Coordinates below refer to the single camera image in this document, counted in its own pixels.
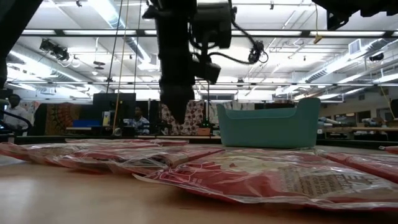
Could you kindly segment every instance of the teal plastic bin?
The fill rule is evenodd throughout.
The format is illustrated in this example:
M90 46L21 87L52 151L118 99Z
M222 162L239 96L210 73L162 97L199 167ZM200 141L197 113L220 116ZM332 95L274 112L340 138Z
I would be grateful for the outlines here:
M221 142L239 147L313 147L319 108L318 98L304 98L296 108L237 111L217 105Z

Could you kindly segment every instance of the red plastic bag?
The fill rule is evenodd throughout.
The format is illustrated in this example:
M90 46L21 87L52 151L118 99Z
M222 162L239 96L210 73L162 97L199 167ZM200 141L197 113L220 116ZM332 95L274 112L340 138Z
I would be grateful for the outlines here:
M189 142L185 140L168 139L66 139L67 143L96 143L96 142L133 142L133 143L152 143L160 146L185 146Z
M147 175L222 151L221 147L169 146L143 149L82 150L56 157L57 163L91 172Z
M318 151L318 155L398 184L398 155Z
M128 142L97 142L97 143L55 143L55 144L29 144L15 145L4 142L0 144L0 154L16 159L37 162L39 164L57 164L52 159L54 156L68 155L84 149L135 149L142 147L158 147L154 143L128 143Z
M226 151L137 178L229 202L398 210L397 184L311 153Z

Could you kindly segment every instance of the ceiling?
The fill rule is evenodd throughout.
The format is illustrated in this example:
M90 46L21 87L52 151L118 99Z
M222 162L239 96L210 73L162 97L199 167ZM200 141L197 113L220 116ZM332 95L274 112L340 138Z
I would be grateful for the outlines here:
M142 13L146 9L145 1L130 0L127 6L127 0L114 1L113 0L89 0L81 1L83 7L77 7L76 1L61 1L61 0L44 0L39 7L35 16L31 19L26 29L110 29L108 23L101 16L98 7L94 7L96 1L111 1L118 13L121 8L121 18L126 21L128 29L155 29L154 21L147 21L140 19ZM326 29L326 11L321 7L315 5L309 0L274 0L275 6L270 10L270 1L266 0L233 0L233 3L238 7L238 15L236 22L246 30L251 29L276 29L276 30L319 30ZM340 30L397 30L398 29L398 15L387 17L385 13L379 13L374 17L362 18L358 13L354 14L347 25ZM95 37L51 37L50 40L62 47L68 49L71 58L76 57L74 61L62 62L62 65L57 64L55 58L49 54L45 54L39 49L40 43L43 38L47 37L20 37L17 45L33 51L45 58L52 68L62 66L65 73L72 73L81 75L79 78L85 82L103 82L109 76L118 81L122 76L122 82L156 82L160 78L160 72L156 69L141 69L137 68L140 62L136 63L135 53L128 45L124 45L122 38L117 37L100 37L98 38L98 45L96 45L97 38ZM238 78L243 78L245 82L252 83L292 83L302 82L302 78L307 76L311 71L316 68L330 64L348 50L348 44L356 39L339 38L331 39L324 38L319 43L314 44L314 38L256 38L264 42L269 60L266 64L255 65L241 65L232 62L223 57L213 57L213 63L221 66L221 74L219 82L236 82ZM138 44L142 47L144 52L148 55L157 55L157 38L156 37L139 37ZM248 53L251 48L250 42L242 37L234 37L232 39L231 47L228 50L220 50L232 57L247 60ZM378 62L365 63L364 58L359 58L355 62L347 63L346 66L339 67L332 73L321 77L313 83L338 83L340 80L361 73L369 68L377 67L383 63L395 60L396 50L395 43L392 43L382 50L385 54L384 60ZM95 70L94 61L104 62L103 70ZM379 72L374 72L372 79L377 79ZM36 80L40 75L35 75L32 81ZM351 81L351 83L371 82L369 75L364 75L360 78ZM9 81L18 81L22 79L12 78ZM54 85L42 85L53 88ZM9 86L14 89L22 89L17 86ZM203 87L198 90L198 93L204 93ZM212 86L215 92L223 93L221 90L225 89L225 93L233 90L244 92L244 95L249 100L260 99L264 96L264 100L269 99L269 96L277 93L277 89L281 90L283 86L256 86L253 87L237 87L236 85L228 86ZM117 85L111 85L110 90L114 91L118 88ZM122 85L121 92L130 92L133 88L132 85ZM156 83L153 85L136 85L137 89L147 90L140 92L141 96L138 98L145 98L150 95L152 98L157 95L159 88ZM105 90L106 87L96 85L91 89ZM76 97L89 97L87 92L81 89L73 89L71 91L79 91L84 93L82 95L76 94ZM324 92L329 88L318 88L317 86L303 86L294 90L282 91L283 95L289 94L300 95L302 93L316 93L324 95ZM68 97L59 94L53 94L55 98Z

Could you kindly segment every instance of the person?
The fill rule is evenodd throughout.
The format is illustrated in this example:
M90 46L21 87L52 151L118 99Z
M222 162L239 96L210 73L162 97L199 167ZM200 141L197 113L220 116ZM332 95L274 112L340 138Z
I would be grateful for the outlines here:
M11 94L10 96L8 96L8 102L9 106L6 109L6 112L27 119L27 111L21 106L19 106L21 98L17 94ZM20 119L17 119L15 117L6 114L4 115L3 122L5 122L8 126L18 130L22 130L28 127L25 121L22 121Z
M149 121L142 116L142 110L138 106L132 120L132 126L135 127L137 134L149 134Z

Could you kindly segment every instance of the wall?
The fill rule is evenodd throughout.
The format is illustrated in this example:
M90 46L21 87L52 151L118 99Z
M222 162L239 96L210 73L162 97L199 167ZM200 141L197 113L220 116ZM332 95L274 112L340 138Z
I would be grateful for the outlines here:
M398 87L390 87L388 99L398 99ZM321 108L320 116L334 116L337 114L355 113L362 111L371 111L371 116L377 116L377 109L388 108L388 102L384 96L378 92L365 93L365 100L358 100L358 95L354 98L348 98L345 103L328 105L327 108Z

